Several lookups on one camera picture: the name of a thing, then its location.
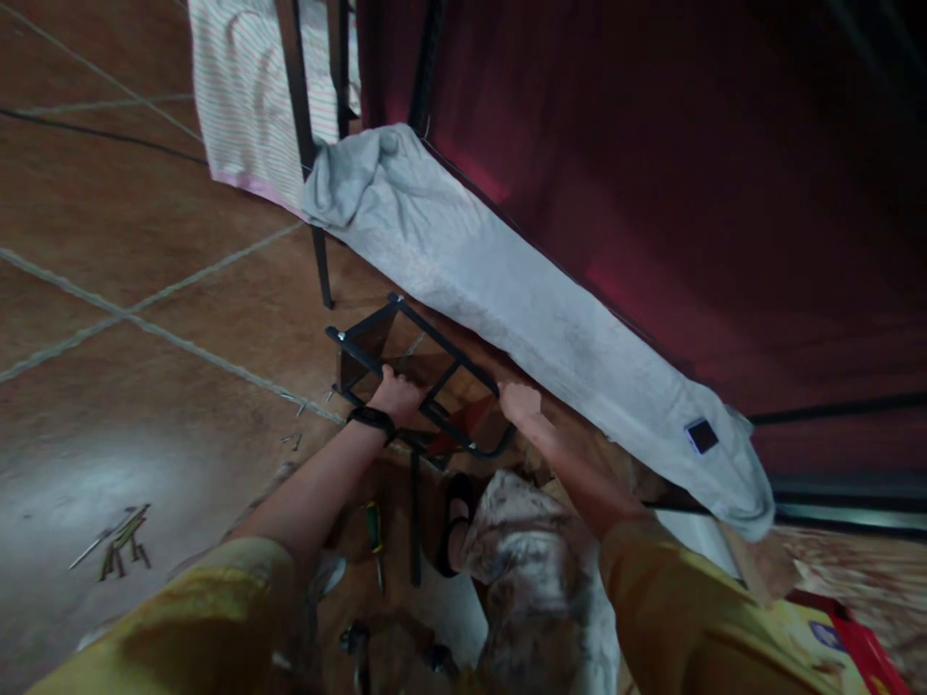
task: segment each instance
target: shirt sleeve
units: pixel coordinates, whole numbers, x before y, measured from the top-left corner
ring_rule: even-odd
[[[258,538],[225,543],[29,695],[258,692],[294,596],[295,565],[283,547]]]
[[[655,519],[611,529],[600,571],[641,692],[834,692],[778,646],[743,587]]]

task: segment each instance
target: tiled floor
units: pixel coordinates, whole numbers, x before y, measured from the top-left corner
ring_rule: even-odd
[[[0,72],[2,107],[204,157],[188,33],[174,0],[0,2],[0,55],[18,66]],[[192,161],[0,119],[0,692],[21,692],[87,629],[214,543],[282,461],[325,443],[346,407],[325,400],[335,352],[323,330],[354,324],[397,288],[329,243],[328,312],[309,231],[284,210],[212,182]],[[497,376],[516,372],[429,316]],[[418,334],[398,324],[390,349],[402,354]],[[427,344],[413,358],[440,361]],[[308,404],[298,420],[285,392]],[[587,432],[569,409],[551,403],[550,412]],[[296,453],[280,442],[293,431],[303,433]],[[626,455],[601,436],[591,446],[617,475],[627,470]],[[501,464],[522,457],[517,447]],[[455,466],[491,472],[468,459]],[[395,466],[376,470],[371,485],[389,500],[394,539],[390,610],[427,609],[406,582],[406,477]],[[426,516],[439,513],[432,483]],[[140,532],[151,571],[132,566],[124,579],[97,583],[99,553],[68,571],[113,513],[141,503],[152,505]],[[360,543],[359,564],[322,610],[332,691],[344,690],[351,670],[335,635],[358,606],[385,605],[370,596],[373,566],[363,525],[349,533],[354,526],[339,546]],[[404,663],[395,658],[401,641],[381,643],[393,650],[384,659]]]

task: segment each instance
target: dark red curtain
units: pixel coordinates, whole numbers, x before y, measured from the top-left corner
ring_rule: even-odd
[[[424,10],[358,2],[366,125],[406,120]],[[741,412],[927,389],[923,150],[823,4],[451,0],[428,139]],[[927,469],[925,415],[755,444]]]

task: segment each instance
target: black wristwatch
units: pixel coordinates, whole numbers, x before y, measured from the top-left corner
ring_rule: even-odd
[[[396,424],[393,422],[393,419],[382,410],[362,405],[351,411],[351,415],[348,416],[348,422],[351,420],[356,420],[359,423],[376,428],[377,430],[383,430],[386,433],[386,443],[383,444],[383,446],[388,446],[389,443],[396,438]]]

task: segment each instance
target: phone screen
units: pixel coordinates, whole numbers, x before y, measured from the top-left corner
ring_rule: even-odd
[[[707,420],[699,420],[686,428],[688,440],[695,447],[695,451],[704,454],[717,444],[717,435]]]

